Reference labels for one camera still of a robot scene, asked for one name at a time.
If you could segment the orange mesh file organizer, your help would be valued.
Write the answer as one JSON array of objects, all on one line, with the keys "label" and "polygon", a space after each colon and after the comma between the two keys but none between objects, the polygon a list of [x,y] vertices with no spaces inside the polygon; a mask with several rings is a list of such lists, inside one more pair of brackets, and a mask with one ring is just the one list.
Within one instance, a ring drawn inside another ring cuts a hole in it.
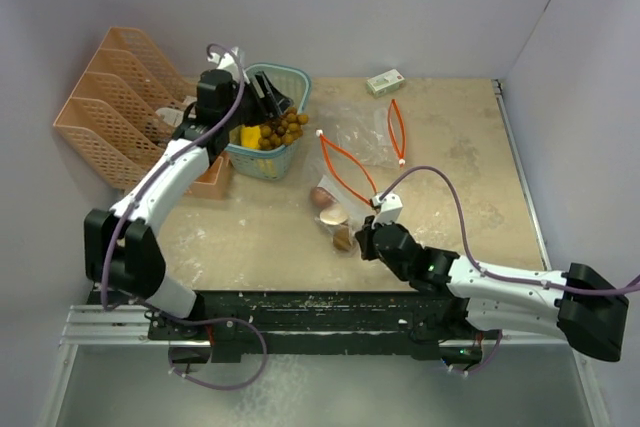
[{"label": "orange mesh file organizer", "polygon": [[111,187],[128,191],[162,156],[196,94],[142,30],[112,27],[54,121],[54,128]]}]

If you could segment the brown longan fruit cluster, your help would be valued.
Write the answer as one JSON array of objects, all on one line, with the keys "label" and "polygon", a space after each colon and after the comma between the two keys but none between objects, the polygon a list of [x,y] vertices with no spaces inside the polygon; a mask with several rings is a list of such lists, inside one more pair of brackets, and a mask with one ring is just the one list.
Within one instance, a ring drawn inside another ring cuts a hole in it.
[{"label": "brown longan fruit cluster", "polygon": [[274,150],[279,147],[289,147],[304,134],[304,127],[309,123],[309,116],[291,107],[285,115],[275,120],[267,121],[261,128],[261,149]]}]

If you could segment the clear bag of mushrooms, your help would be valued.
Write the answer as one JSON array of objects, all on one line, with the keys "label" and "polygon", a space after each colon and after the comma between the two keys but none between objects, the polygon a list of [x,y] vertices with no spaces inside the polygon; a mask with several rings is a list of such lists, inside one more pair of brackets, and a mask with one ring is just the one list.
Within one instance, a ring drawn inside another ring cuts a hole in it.
[{"label": "clear bag of mushrooms", "polygon": [[[370,198],[376,193],[376,184],[364,165],[351,153],[342,149],[321,129],[315,130],[311,137],[311,146],[304,161],[303,180],[308,188],[308,200],[316,224],[330,238],[337,226],[327,226],[319,219],[323,209],[316,208],[310,201],[310,191],[314,187],[326,189],[349,214],[349,220],[342,225],[351,229],[354,249],[357,241],[354,233],[360,229],[364,219],[373,214]],[[348,255],[351,252],[339,252]]]}]

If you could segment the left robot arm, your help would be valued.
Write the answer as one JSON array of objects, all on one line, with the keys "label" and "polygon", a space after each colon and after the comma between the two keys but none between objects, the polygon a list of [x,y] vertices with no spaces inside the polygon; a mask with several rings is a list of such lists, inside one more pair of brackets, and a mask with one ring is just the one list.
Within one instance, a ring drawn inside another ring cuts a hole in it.
[{"label": "left robot arm", "polygon": [[293,104],[265,70],[203,72],[195,101],[156,164],[109,210],[85,217],[86,276],[103,292],[118,290],[166,312],[182,338],[201,335],[206,316],[196,308],[197,295],[171,278],[156,236],[177,201],[225,151],[233,129],[274,120]]}]

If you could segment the white papers in organizer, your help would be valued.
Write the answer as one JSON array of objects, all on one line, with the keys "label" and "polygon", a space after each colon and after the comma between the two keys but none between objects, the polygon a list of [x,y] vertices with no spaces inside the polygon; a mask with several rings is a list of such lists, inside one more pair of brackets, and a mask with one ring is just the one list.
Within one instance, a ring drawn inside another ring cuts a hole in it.
[{"label": "white papers in organizer", "polygon": [[194,96],[186,96],[181,103],[158,108],[156,114],[166,124],[172,127],[178,127],[183,121],[185,111],[195,101],[196,98]]}]

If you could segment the brown fake mushroom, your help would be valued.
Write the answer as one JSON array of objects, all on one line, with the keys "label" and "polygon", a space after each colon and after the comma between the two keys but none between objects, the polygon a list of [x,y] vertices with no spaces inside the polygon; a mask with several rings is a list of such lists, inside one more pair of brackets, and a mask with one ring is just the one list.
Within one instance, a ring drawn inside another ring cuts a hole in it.
[{"label": "brown fake mushroom", "polygon": [[339,252],[351,252],[354,249],[354,240],[348,225],[339,225],[333,232],[333,247]]}]

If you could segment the small green white box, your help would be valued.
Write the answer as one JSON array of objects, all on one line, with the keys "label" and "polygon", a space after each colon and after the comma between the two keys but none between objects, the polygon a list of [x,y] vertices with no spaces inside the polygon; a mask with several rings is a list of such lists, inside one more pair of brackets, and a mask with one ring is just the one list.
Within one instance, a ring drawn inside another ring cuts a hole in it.
[{"label": "small green white box", "polygon": [[387,95],[400,89],[405,84],[405,77],[397,70],[390,69],[369,78],[366,81],[367,92],[374,98]]}]

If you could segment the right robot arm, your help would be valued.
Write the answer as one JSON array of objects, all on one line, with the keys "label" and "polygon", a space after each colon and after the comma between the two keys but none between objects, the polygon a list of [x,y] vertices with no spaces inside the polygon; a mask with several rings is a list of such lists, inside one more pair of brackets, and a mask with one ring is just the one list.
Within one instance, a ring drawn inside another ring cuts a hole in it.
[{"label": "right robot arm", "polygon": [[355,239],[362,259],[382,262],[412,289],[462,300],[444,316],[456,338],[513,330],[559,338],[600,361],[621,358],[629,301],[587,265],[573,263],[566,271],[475,265],[467,256],[421,245],[400,224],[382,225],[373,217]]}]

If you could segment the pink fake mushroom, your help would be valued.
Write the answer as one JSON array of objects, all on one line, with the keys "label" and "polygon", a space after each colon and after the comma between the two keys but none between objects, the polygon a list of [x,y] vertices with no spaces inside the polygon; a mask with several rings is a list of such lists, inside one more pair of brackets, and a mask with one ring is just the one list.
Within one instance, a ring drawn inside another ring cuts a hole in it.
[{"label": "pink fake mushroom", "polygon": [[318,209],[325,209],[335,203],[334,197],[322,187],[314,187],[310,191],[310,201]]}]

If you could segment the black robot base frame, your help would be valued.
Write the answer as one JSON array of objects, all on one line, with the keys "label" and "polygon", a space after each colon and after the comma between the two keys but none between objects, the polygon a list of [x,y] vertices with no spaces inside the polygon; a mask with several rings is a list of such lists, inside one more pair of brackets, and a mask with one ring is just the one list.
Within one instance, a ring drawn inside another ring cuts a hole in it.
[{"label": "black robot base frame", "polygon": [[416,291],[201,291],[177,322],[147,310],[153,340],[202,341],[213,363],[245,355],[400,355],[448,364],[481,361],[496,331],[465,321],[462,300]]}]

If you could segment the clear zip bag red seal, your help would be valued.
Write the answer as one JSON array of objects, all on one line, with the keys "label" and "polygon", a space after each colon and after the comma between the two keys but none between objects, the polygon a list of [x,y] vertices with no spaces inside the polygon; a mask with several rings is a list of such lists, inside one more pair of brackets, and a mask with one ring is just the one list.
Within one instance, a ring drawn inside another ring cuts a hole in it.
[{"label": "clear zip bag red seal", "polygon": [[406,165],[406,128],[395,99],[387,107],[373,103],[339,107],[334,123],[337,144],[365,166]]}]

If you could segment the beige fake mushroom slice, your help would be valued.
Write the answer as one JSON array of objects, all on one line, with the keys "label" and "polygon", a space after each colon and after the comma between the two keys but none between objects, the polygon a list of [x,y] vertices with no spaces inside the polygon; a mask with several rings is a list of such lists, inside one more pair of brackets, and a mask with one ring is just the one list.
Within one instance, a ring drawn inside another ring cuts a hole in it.
[{"label": "beige fake mushroom slice", "polygon": [[341,204],[335,203],[323,209],[319,213],[319,219],[327,226],[338,226],[349,220],[349,214]]}]

